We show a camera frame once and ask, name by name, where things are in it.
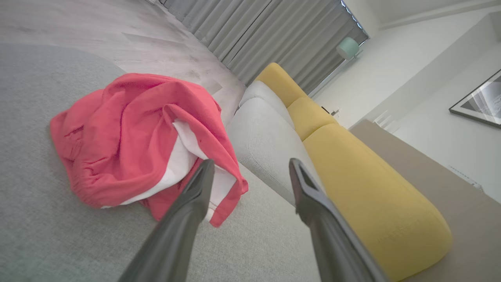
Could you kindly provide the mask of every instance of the gray curtain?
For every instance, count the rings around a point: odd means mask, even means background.
[[[340,0],[167,0],[164,5],[244,84],[277,62],[306,92],[368,36]]]

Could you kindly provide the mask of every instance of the laminate floor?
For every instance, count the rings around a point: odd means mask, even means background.
[[[165,7],[146,0],[2,0],[0,43],[73,47],[126,72],[205,87],[231,121],[245,86]]]

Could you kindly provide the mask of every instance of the black picture frame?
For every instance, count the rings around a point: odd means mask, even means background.
[[[501,69],[450,107],[449,112],[501,128]]]

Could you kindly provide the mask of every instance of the gray carpet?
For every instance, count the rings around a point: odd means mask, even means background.
[[[0,281],[116,281],[156,222],[137,203],[96,210],[70,190],[49,121],[124,72],[75,49],[0,45]],[[310,231],[245,167],[249,192],[198,229],[187,281],[318,281]]]
[[[75,49],[0,45],[0,281],[113,281],[156,222],[69,188],[49,121],[124,71]]]

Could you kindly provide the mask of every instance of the yellow cushion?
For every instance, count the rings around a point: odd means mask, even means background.
[[[438,210],[342,126],[303,141],[326,192],[392,281],[442,259],[452,244]]]
[[[301,141],[322,126],[330,123],[337,123],[328,112],[307,96],[294,101],[287,110],[294,122],[296,133],[301,138]]]
[[[269,64],[255,79],[264,82],[282,100],[285,107],[306,93],[277,63]]]

